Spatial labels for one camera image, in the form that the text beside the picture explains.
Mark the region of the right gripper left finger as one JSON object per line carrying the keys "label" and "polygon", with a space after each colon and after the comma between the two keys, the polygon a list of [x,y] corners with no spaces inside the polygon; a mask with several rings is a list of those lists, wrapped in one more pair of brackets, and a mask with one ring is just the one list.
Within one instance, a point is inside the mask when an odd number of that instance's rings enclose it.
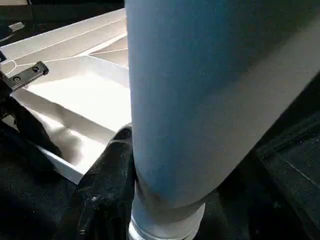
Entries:
{"label": "right gripper left finger", "polygon": [[126,125],[78,183],[55,239],[129,239],[135,181],[132,126]]}

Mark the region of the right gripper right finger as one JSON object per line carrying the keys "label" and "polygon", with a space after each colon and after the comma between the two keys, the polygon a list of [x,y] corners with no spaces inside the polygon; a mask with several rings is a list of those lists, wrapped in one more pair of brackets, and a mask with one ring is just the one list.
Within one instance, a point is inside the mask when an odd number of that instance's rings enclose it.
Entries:
{"label": "right gripper right finger", "polygon": [[234,170],[206,202],[202,240],[277,240],[281,220],[265,171]]}

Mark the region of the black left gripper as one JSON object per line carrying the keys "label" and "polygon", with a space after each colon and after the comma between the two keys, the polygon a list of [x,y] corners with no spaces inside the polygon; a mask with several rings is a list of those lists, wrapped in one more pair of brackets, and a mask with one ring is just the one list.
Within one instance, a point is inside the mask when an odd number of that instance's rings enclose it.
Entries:
{"label": "black left gripper", "polygon": [[[0,92],[13,93],[49,73],[48,67],[39,61],[35,65],[11,76],[0,72]],[[7,111],[22,136],[43,149],[62,157],[62,151],[52,142],[43,124],[13,97],[7,98]]]}

